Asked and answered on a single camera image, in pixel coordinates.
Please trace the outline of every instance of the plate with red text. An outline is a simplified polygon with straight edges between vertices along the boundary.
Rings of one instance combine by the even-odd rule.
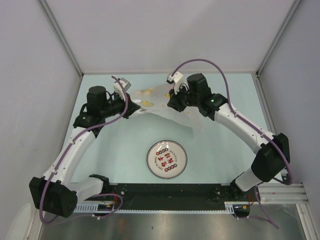
[[[163,140],[153,145],[146,157],[150,171],[159,178],[172,179],[187,166],[187,153],[175,141]]]

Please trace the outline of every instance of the white wall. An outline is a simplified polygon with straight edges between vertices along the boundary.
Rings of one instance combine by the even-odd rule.
[[[81,82],[37,1],[0,8],[0,239],[56,158]]]
[[[294,0],[48,0],[84,73],[254,72]],[[193,63],[184,70],[212,71]]]
[[[303,1],[261,74],[277,131],[290,140],[296,182],[303,182],[320,224],[320,1]]]

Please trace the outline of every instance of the wire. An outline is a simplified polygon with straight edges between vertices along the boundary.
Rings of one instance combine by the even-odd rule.
[[[248,198],[249,198],[250,202],[252,202],[252,203],[249,205],[249,207],[251,207],[251,206],[255,203],[255,200],[253,199],[253,197],[252,197],[250,194],[248,194]]]
[[[226,96],[227,96],[227,99],[228,99],[228,105],[229,105],[229,108],[230,110],[232,111],[232,113],[234,114],[235,117],[238,117],[239,119],[241,119],[244,123],[246,123],[247,125],[249,125],[252,129],[254,129],[257,133],[260,134],[261,137],[265,138],[269,143],[272,144],[272,146],[277,150],[277,152],[280,154],[284,164],[285,164],[285,167],[287,169],[287,172],[288,172],[288,177],[289,177],[289,183],[286,184],[285,182],[279,180],[278,178],[274,177],[273,179],[276,180],[277,182],[281,183],[281,184],[284,184],[284,185],[291,185],[293,183],[293,174],[292,174],[292,169],[288,163],[288,160],[286,159],[286,156],[284,155],[284,153],[281,151],[281,149],[276,145],[276,143],[274,141],[272,141],[272,139],[270,139],[267,135],[265,135],[259,128],[257,128],[255,125],[253,125],[251,122],[249,122],[248,120],[246,120],[244,117],[242,117],[240,114],[238,114],[232,104],[231,104],[231,99],[230,99],[230,92],[229,92],[229,85],[228,85],[228,81],[227,81],[227,78],[226,78],[226,75],[224,74],[224,72],[222,71],[222,69],[217,65],[215,64],[214,62],[210,61],[210,60],[207,60],[207,59],[203,59],[203,58],[195,58],[195,59],[191,59],[191,60],[188,60],[188,61],[185,61],[183,63],[181,63],[174,71],[173,73],[171,74],[171,77],[174,76],[174,74],[184,65],[188,64],[188,63],[191,63],[191,62],[206,62],[206,63],[209,63],[211,65],[213,65],[216,69],[218,69],[218,71],[221,73],[222,75],[222,78],[224,80],[224,84],[225,84],[225,90],[226,90]],[[276,229],[279,229],[278,225],[276,225],[272,220],[271,218],[269,217],[269,215],[267,214],[267,212],[265,211],[265,209],[263,208],[259,198],[258,198],[258,190],[257,190],[257,186],[255,186],[255,189],[254,189],[254,194],[255,194],[255,197],[258,201],[258,204],[260,206],[260,208],[262,209],[264,215],[267,217],[266,218],[263,218],[263,217],[260,217],[260,216],[249,216],[249,217],[245,217],[245,219],[249,218],[249,219],[260,219],[260,220],[264,220],[264,221],[267,221],[268,223],[272,224]]]
[[[113,196],[113,207],[115,207],[117,203],[118,203],[118,198],[116,196]]]
[[[277,179],[276,177],[274,178],[274,180],[276,180],[277,182],[284,184],[284,185],[291,185],[293,183],[293,174],[292,174],[292,169],[288,163],[288,160],[286,159],[284,153],[281,151],[281,149],[276,145],[276,143],[274,141],[272,141],[272,139],[270,139],[267,135],[265,135],[259,128],[257,128],[255,125],[253,125],[251,122],[249,122],[247,119],[245,119],[244,117],[242,117],[241,115],[239,115],[233,108],[232,104],[231,104],[231,99],[230,99],[230,92],[229,92],[229,85],[228,85],[228,81],[226,78],[226,75],[224,74],[224,72],[222,71],[222,69],[215,64],[214,62],[207,60],[207,59],[203,59],[203,58],[195,58],[195,59],[191,59],[188,61],[185,61],[183,63],[181,63],[171,74],[171,77],[174,76],[174,74],[184,65],[191,63],[191,62],[206,62],[209,63],[211,65],[213,65],[216,69],[218,69],[218,71],[221,73],[223,80],[224,80],[224,84],[225,84],[225,89],[226,89],[226,97],[228,99],[228,105],[230,110],[232,111],[232,113],[238,117],[239,119],[241,119],[243,122],[245,122],[247,125],[249,125],[251,128],[253,128],[257,133],[259,133],[261,135],[261,137],[265,138],[269,143],[272,144],[272,146],[277,150],[277,152],[280,154],[282,160],[284,161],[285,167],[287,169],[288,175],[289,175],[289,179],[290,182],[288,184],[284,183],[283,181]]]
[[[98,220],[110,217],[112,214],[114,214],[116,211],[118,211],[122,207],[122,205],[124,203],[124,199],[120,195],[115,194],[115,193],[106,193],[106,194],[93,195],[91,198],[106,197],[106,196],[114,196],[116,199],[118,199],[118,198],[120,199],[120,205],[116,209],[114,209],[113,211],[109,212],[107,215],[96,216],[93,213],[92,214],[91,213],[81,214],[81,215],[77,215],[77,216],[74,216],[72,218],[68,218],[66,220],[57,222],[55,225],[65,224],[65,223],[67,223],[69,221],[72,221],[72,220],[78,219],[78,218],[82,218],[82,217],[94,217],[94,218],[97,218]]]
[[[119,79],[117,77],[115,77],[114,75],[111,76],[119,85],[120,85],[120,88],[121,90],[123,91],[124,93],[124,102],[125,102],[125,106],[124,106],[124,110],[123,112],[117,116],[115,119],[111,120],[111,121],[108,121],[108,122],[105,122],[105,123],[101,123],[101,124],[98,124],[98,125],[95,125],[95,126],[91,126],[91,127],[88,127],[87,129],[81,131],[78,135],[76,135],[74,137],[74,139],[72,139],[72,142],[75,142],[78,138],[80,138],[82,136],[82,134],[86,133],[86,132],[89,132],[93,129],[96,129],[96,128],[101,128],[101,127],[104,127],[106,125],[109,125],[109,124],[112,124],[114,122],[116,122],[117,120],[119,120],[120,118],[122,118],[127,109],[128,109],[128,96],[126,94],[126,90],[124,89],[124,87],[122,86],[121,82],[119,81]],[[47,193],[47,190],[48,190],[48,187],[49,187],[49,184],[52,180],[52,178],[54,177],[54,175],[57,173],[57,170],[59,169],[59,166],[61,165],[62,161],[64,160],[64,158],[66,157],[68,151],[70,150],[70,148],[73,146],[72,143],[69,143],[69,145],[66,147],[66,149],[64,150],[63,154],[61,155],[58,163],[55,165],[54,169],[52,170],[52,173],[51,175],[49,176],[48,180],[46,181],[45,185],[44,185],[44,188],[43,188],[43,191],[42,191],[42,195],[41,195],[41,199],[40,199],[40,206],[39,206],[39,215],[40,215],[40,220],[43,224],[45,225],[48,225],[50,223],[52,223],[54,220],[57,219],[58,215],[56,215],[53,219],[49,220],[49,221],[46,221],[44,219],[44,214],[43,214],[43,209],[44,209],[44,202],[45,202],[45,196],[46,196],[46,193]]]

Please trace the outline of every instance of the metal floor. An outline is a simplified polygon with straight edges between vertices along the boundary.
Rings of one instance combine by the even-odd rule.
[[[280,227],[224,214],[119,213],[97,221],[81,217],[42,227],[39,240],[305,240],[296,205],[267,205]],[[263,216],[258,205],[251,215]]]

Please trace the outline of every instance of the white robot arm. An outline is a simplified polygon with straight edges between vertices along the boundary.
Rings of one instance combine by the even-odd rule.
[[[131,86],[124,78],[117,81],[125,91]],[[43,176],[33,177],[29,183],[37,209],[42,205],[44,211],[67,218],[73,213],[78,201],[100,193],[109,193],[107,177],[93,174],[76,184],[71,184],[71,179],[84,153],[105,125],[106,118],[124,112],[125,94],[127,109],[123,113],[124,118],[129,118],[140,108],[119,86],[117,83],[114,85],[114,94],[109,98],[103,86],[93,86],[89,89],[87,103],[82,106],[79,116],[75,119],[74,129],[66,146]]]
[[[288,163],[290,162],[288,138],[283,133],[275,135],[255,125],[240,114],[224,96],[219,93],[211,93],[202,73],[189,76],[187,85],[183,81],[183,75],[179,72],[175,72],[173,76],[169,75],[167,82],[174,85],[169,92],[168,107],[178,112],[182,112],[187,106],[197,107],[204,117],[209,117],[227,127],[256,154],[251,167],[231,183],[242,192],[248,191],[261,182],[269,182],[285,167],[282,157],[273,144],[267,140],[268,138],[278,146]]]

